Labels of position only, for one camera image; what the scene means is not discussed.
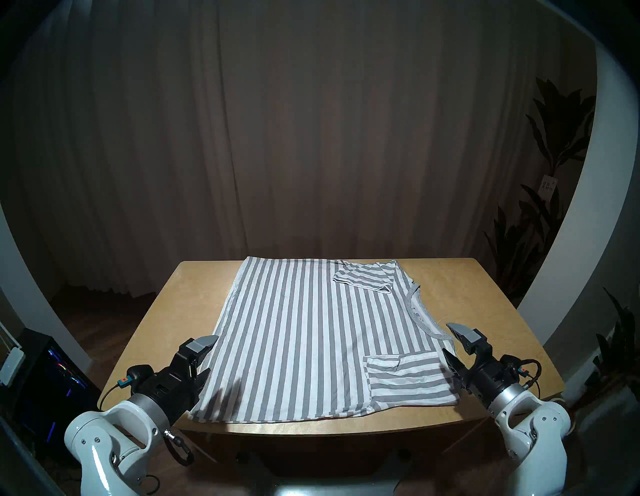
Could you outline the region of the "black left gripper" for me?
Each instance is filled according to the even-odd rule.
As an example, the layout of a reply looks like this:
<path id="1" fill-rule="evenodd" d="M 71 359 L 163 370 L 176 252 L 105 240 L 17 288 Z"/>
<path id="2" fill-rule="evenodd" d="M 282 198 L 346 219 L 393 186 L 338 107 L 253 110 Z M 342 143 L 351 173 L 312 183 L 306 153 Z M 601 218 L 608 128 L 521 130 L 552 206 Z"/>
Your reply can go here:
<path id="1" fill-rule="evenodd" d="M 185 341 L 159 372 L 147 364 L 136 366 L 136 393 L 155 402 L 170 426 L 197 404 L 211 373 L 210 369 L 198 372 L 198 367 L 218 338 L 209 335 Z"/>

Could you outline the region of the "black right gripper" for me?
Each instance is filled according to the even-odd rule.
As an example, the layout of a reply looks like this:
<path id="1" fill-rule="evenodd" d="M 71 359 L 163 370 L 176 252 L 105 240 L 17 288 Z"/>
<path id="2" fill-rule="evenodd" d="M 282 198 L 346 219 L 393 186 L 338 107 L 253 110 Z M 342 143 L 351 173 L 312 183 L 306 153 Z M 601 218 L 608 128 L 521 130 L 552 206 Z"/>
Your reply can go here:
<path id="1" fill-rule="evenodd" d="M 504 354 L 497 360 L 486 336 L 478 329 L 453 322 L 448 322 L 446 326 L 465 352 L 475 355 L 475 362 L 468 369 L 455 354 L 443 350 L 447 367 L 459 386 L 479 399 L 483 406 L 489 407 L 505 389 L 520 382 L 522 360 L 510 354 Z"/>

